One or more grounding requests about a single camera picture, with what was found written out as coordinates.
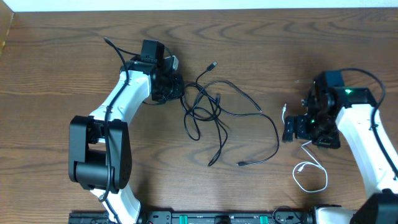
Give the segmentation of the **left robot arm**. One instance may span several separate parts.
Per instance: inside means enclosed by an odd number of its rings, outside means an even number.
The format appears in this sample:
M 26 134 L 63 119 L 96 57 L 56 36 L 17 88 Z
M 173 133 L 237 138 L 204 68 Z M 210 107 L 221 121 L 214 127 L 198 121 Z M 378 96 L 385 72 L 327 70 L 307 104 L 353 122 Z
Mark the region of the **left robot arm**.
M 129 125 L 148 97 L 153 106 L 184 95 L 178 59 L 156 40 L 144 40 L 141 52 L 122 59 L 119 80 L 88 116 L 70 122 L 68 176 L 94 194 L 113 223 L 140 223 L 141 203 L 129 185 L 132 171 Z

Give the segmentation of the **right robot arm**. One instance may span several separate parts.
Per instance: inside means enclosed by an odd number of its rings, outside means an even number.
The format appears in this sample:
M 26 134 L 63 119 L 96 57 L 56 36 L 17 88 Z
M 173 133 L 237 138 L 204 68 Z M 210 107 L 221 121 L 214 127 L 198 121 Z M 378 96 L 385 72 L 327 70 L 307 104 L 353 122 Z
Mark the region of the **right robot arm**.
M 344 136 L 363 178 L 367 200 L 357 211 L 339 205 L 319 205 L 299 217 L 300 223 L 397 223 L 397 152 L 389 140 L 379 107 L 386 87 L 375 100 L 367 87 L 346 86 L 344 69 L 321 72 L 314 78 L 302 105 L 305 114 L 282 116 L 283 142 L 303 139 L 306 144 L 338 149 Z

